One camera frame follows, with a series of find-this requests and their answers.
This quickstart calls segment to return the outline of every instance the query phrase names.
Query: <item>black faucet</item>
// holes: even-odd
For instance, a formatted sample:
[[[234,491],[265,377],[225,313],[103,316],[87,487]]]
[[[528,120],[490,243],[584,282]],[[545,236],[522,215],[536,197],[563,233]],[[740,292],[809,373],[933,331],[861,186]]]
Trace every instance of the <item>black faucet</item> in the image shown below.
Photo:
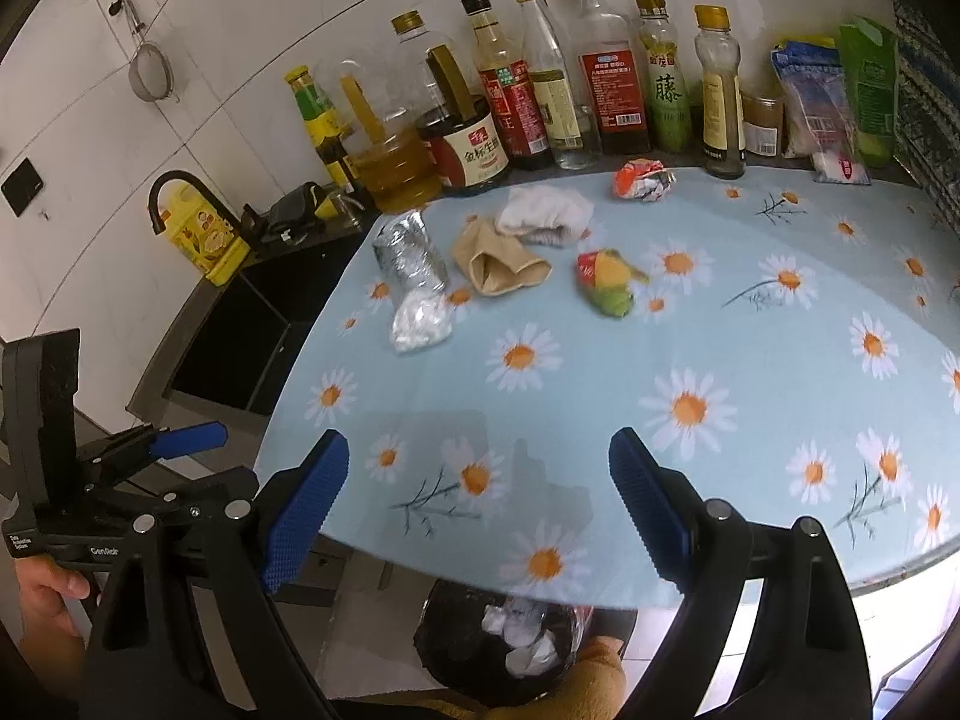
[[[160,235],[167,228],[165,221],[160,218],[160,206],[158,205],[160,203],[160,187],[167,183],[167,181],[175,180],[186,181],[190,186],[194,187],[194,189],[203,195],[203,199],[208,201],[216,212],[220,214],[221,218],[233,227],[237,235],[250,244],[255,250],[259,247],[256,236],[253,236],[248,230],[243,228],[240,220],[226,205],[222,204],[216,194],[213,194],[213,192],[203,184],[203,181],[200,181],[193,173],[186,172],[186,170],[167,170],[167,172],[157,177],[157,180],[155,180],[154,184],[150,187],[150,199],[147,200],[147,210],[150,212],[150,221],[154,225],[155,235]]]

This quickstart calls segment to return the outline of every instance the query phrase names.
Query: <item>human hand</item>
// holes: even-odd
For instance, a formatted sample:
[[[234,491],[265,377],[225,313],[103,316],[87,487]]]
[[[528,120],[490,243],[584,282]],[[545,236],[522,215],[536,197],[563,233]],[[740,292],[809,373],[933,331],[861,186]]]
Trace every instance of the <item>human hand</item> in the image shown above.
[[[77,625],[64,598],[86,598],[90,584],[76,571],[56,565],[49,555],[21,557],[13,562],[20,584],[24,634],[35,628],[55,629],[78,637]]]

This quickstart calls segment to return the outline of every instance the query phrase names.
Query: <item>sink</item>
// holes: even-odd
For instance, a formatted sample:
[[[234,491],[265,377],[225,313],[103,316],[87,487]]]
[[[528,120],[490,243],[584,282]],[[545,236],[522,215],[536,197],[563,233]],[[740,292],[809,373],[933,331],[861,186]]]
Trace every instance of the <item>sink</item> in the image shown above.
[[[310,328],[363,240],[338,238],[240,271],[200,327],[171,387],[269,416]]]

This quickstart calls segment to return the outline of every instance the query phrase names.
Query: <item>black bottle cap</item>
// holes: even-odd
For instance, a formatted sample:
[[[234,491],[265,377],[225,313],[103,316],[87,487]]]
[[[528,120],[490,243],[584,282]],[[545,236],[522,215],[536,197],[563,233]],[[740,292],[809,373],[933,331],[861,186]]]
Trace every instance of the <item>black bottle cap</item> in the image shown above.
[[[490,0],[460,0],[468,16],[490,10]]]

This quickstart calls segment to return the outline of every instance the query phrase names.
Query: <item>aluminum foil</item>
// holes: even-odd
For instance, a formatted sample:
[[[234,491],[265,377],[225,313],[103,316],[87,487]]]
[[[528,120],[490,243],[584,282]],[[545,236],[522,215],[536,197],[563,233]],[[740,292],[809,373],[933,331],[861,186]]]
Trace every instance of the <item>aluminum foil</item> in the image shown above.
[[[440,343],[453,332],[453,310],[442,292],[418,287],[406,293],[394,314],[390,340],[398,352]]]
[[[410,290],[443,293],[446,289],[446,264],[430,242],[419,210],[387,221],[373,239],[373,252],[395,306]]]

